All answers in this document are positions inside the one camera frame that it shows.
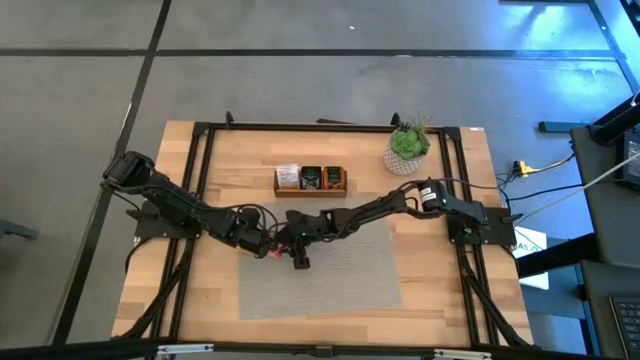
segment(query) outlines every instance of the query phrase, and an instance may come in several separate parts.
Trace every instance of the succulent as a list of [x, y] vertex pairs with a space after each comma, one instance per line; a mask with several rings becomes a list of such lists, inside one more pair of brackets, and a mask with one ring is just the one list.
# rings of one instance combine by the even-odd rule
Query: succulent
[[421, 122], [401, 123], [391, 135], [391, 150], [404, 160], [411, 160], [429, 151], [426, 126]]

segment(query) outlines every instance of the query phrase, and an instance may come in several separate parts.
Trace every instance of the wooden table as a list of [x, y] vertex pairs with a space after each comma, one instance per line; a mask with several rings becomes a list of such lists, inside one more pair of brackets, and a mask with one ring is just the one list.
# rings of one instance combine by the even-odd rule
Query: wooden table
[[[170, 121], [165, 128], [156, 167], [174, 183], [182, 181], [193, 124]], [[471, 182], [495, 186], [484, 130], [461, 131]], [[443, 177], [440, 148], [435, 139], [415, 174], [393, 175], [382, 161], [388, 139], [389, 134], [374, 133], [218, 130], [204, 200], [218, 206], [276, 201], [273, 170], [283, 163], [343, 166], [349, 172], [350, 197], [383, 195], [410, 179]], [[455, 159], [452, 144], [449, 151]], [[196, 158], [193, 176], [196, 179], [201, 157], [199, 154]], [[458, 169], [455, 165], [453, 168], [457, 176]], [[473, 188], [473, 198], [489, 207], [500, 206], [496, 190]], [[460, 274], [445, 217], [416, 220], [408, 215], [393, 215], [387, 221], [402, 309], [240, 320], [238, 259], [248, 255], [203, 236], [195, 247], [179, 338], [212, 342], [468, 347]], [[128, 330], [158, 291], [167, 244], [166, 239], [154, 239], [133, 256], [113, 335]], [[513, 259], [499, 246], [483, 249], [494, 302], [520, 336], [531, 342]], [[475, 303], [480, 339], [487, 342], [482, 307], [477, 299]], [[163, 335], [168, 334], [173, 299], [167, 304]]]

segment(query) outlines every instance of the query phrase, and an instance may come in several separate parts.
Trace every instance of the concrete floor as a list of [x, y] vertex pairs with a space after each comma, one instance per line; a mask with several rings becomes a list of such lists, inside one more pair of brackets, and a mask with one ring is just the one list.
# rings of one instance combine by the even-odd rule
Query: concrete floor
[[[617, 1], [598, 4], [640, 78], [640, 46], [624, 12]], [[160, 6], [160, 0], [3, 0], [0, 48], [146, 48]], [[173, 2], [160, 41], [161, 48], [606, 46], [586, 5], [493, 0], [181, 0]], [[0, 240], [0, 348], [48, 341], [141, 64], [135, 57], [0, 57], [0, 218], [41, 233], [35, 242]], [[222, 121], [227, 110], [239, 122], [323, 117], [367, 124], [419, 111], [436, 125], [485, 127], [500, 173], [516, 159], [542, 166], [571, 153], [568, 136], [538, 133], [539, 121], [591, 122], [630, 95], [615, 62], [587, 59], [156, 58], [129, 149], [153, 157], [165, 121]], [[508, 193], [578, 181], [570, 163], [516, 181]], [[514, 211], [558, 196], [519, 202]], [[70, 341], [109, 337], [134, 228], [125, 208], [112, 202]], [[591, 230], [582, 196], [525, 226], [566, 238]], [[575, 321], [533, 314], [531, 320], [543, 347], [584, 351]]]

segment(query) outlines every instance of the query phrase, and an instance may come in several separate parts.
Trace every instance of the gray woven placemat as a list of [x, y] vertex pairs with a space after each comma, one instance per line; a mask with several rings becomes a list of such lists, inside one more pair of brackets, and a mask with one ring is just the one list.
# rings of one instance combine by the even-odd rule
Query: gray woven placemat
[[[316, 215], [320, 209], [355, 207], [372, 198], [305, 199], [263, 204], [279, 221], [286, 210]], [[401, 308], [402, 298], [384, 219], [346, 239], [307, 248], [311, 269], [294, 270], [292, 259], [240, 257], [240, 319]]]

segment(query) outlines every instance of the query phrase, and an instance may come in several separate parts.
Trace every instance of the keyboard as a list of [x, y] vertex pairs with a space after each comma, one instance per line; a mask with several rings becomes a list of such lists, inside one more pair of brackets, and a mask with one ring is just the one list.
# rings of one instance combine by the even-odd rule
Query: keyboard
[[640, 297], [611, 297], [609, 300], [627, 359], [640, 359]]

